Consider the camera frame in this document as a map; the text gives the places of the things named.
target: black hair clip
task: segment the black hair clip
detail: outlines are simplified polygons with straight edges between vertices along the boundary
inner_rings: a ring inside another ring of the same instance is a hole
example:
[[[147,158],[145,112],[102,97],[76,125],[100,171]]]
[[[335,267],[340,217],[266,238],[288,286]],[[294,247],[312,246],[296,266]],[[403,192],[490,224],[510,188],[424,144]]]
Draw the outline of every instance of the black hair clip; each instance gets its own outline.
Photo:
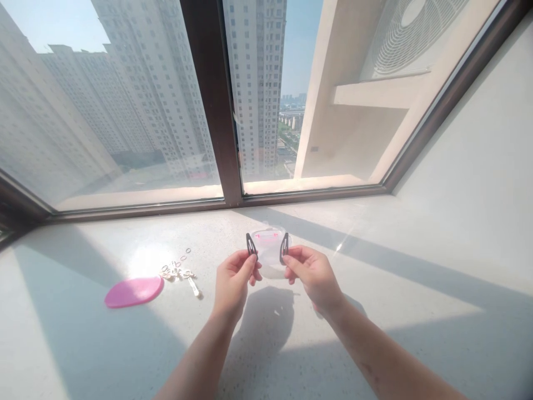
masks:
[[[255,254],[257,256],[257,260],[259,260],[259,254],[249,233],[246,234],[246,247],[248,249],[248,257],[252,254]]]
[[[285,232],[285,236],[283,237],[279,248],[279,262],[281,265],[286,265],[283,262],[283,256],[286,256],[287,254],[289,254],[289,232]]]

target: window frame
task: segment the window frame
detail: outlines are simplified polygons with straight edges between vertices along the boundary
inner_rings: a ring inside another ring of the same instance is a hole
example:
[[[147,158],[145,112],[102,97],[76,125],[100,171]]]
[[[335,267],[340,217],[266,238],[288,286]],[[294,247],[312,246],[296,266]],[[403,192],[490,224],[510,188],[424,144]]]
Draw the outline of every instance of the window frame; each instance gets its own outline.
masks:
[[[424,114],[379,184],[249,196],[243,193],[222,0],[180,0],[223,199],[57,212],[0,171],[0,248],[41,224],[175,214],[390,194],[431,137],[531,9],[502,0]]]

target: sky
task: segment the sky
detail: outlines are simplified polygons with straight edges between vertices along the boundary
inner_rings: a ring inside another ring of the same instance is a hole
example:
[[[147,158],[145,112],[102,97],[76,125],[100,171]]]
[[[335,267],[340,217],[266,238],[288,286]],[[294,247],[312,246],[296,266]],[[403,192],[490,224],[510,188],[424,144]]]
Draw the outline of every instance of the sky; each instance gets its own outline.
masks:
[[[90,0],[0,0],[37,53],[49,44],[103,52],[109,43]],[[323,0],[288,0],[281,94],[306,93]]]

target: pink oval object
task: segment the pink oval object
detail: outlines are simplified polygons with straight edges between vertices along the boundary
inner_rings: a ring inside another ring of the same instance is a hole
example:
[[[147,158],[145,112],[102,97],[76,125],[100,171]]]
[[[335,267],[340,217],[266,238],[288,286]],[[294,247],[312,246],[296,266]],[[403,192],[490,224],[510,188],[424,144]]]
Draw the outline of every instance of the pink oval object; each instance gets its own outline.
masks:
[[[163,286],[164,280],[160,276],[122,281],[109,290],[104,303],[109,308],[131,307],[148,303],[161,293]]]

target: high-rise building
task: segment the high-rise building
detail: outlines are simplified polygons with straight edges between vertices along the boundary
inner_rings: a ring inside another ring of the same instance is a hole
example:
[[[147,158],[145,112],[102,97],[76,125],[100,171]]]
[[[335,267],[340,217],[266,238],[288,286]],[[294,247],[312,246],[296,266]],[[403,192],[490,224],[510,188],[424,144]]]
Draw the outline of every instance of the high-rise building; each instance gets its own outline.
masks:
[[[178,0],[92,0],[130,95],[147,115],[152,143],[171,174],[216,179],[213,147]]]
[[[53,53],[40,58],[109,154],[154,151],[144,112],[135,111],[107,53],[74,52],[64,45],[50,49]]]
[[[118,173],[28,39],[0,5],[0,164],[50,204]]]
[[[245,181],[274,177],[286,0],[224,0]]]

